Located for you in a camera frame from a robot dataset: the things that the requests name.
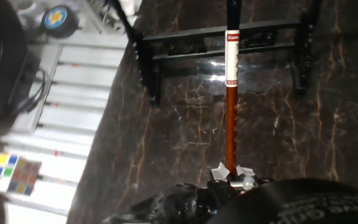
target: colorful cube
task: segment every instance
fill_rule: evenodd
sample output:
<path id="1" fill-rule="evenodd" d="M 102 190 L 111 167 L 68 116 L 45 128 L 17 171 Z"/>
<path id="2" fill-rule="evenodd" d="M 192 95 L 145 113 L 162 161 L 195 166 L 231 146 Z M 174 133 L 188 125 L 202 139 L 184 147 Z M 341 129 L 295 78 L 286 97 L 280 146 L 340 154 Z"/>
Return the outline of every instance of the colorful cube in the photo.
<path id="1" fill-rule="evenodd" d="M 30 195 L 41 167 L 18 155 L 0 154 L 0 192 Z"/>

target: black metal frame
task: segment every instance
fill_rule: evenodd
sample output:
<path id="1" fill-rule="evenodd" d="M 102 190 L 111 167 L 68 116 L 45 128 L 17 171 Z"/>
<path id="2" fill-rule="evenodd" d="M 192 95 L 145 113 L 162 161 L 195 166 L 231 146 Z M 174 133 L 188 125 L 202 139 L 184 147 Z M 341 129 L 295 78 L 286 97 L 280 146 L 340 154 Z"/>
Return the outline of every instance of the black metal frame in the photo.
<path id="1" fill-rule="evenodd" d="M 204 38 L 224 37 L 225 26 L 204 29 L 184 30 L 167 34 L 140 35 L 128 23 L 127 17 L 118 0 L 106 0 L 116 9 L 123 21 L 130 42 L 134 44 L 136 59 L 139 63 L 140 82 L 147 88 L 150 102 L 155 105 L 161 100 L 161 74 L 158 63 L 184 58 L 206 58 L 223 56 L 224 50 L 206 50 Z M 308 86 L 308 74 L 311 70 L 311 48 L 313 33 L 320 14 L 323 0 L 314 0 L 308 11 L 300 19 L 256 22 L 240 25 L 240 54 L 291 50 L 290 61 L 295 96 L 304 96 Z M 283 29 L 296 29 L 294 41 L 276 43 L 278 32 Z M 191 46 L 183 50 L 175 47 L 179 42 Z M 163 43 L 169 48 L 167 55 L 155 55 L 151 44 Z"/>

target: white label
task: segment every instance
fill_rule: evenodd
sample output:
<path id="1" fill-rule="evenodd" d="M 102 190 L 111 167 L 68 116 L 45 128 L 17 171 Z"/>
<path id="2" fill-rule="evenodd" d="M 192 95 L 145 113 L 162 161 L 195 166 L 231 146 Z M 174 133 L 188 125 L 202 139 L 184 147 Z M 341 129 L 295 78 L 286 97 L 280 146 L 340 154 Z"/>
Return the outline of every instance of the white label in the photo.
<path id="1" fill-rule="evenodd" d="M 239 30 L 227 30 L 226 31 L 226 81 L 227 87 L 237 87 L 237 75 L 239 66 Z"/>

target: marble floor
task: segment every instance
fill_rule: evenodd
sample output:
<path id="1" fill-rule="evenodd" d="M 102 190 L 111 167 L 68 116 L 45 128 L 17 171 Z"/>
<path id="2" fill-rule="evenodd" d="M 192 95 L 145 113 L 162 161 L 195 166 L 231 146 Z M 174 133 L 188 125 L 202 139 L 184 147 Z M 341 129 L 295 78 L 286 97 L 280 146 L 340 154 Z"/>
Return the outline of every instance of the marble floor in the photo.
<path id="1" fill-rule="evenodd" d="M 297 18 L 310 3 L 243 0 L 241 22 Z M 144 0 L 135 26 L 158 34 L 225 23 L 222 0 Z M 324 1 L 306 97 L 293 97 L 290 69 L 280 58 L 280 52 L 241 57 L 238 163 L 260 177 L 358 187 L 358 1 Z M 127 48 L 69 224 L 99 223 L 173 184 L 203 185 L 224 160 L 223 58 L 167 63 L 163 72 L 175 77 L 164 79 L 162 105 L 154 108 Z"/>

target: round sticker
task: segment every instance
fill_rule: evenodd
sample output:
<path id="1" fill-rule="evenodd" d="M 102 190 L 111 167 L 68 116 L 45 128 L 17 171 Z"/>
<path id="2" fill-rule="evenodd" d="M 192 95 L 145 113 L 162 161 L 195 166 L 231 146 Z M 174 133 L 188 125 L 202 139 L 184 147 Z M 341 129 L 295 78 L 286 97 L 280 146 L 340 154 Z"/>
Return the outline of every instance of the round sticker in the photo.
<path id="1" fill-rule="evenodd" d="M 62 25 L 67 18 L 67 10 L 63 7 L 48 12 L 45 18 L 45 27 L 54 29 Z"/>

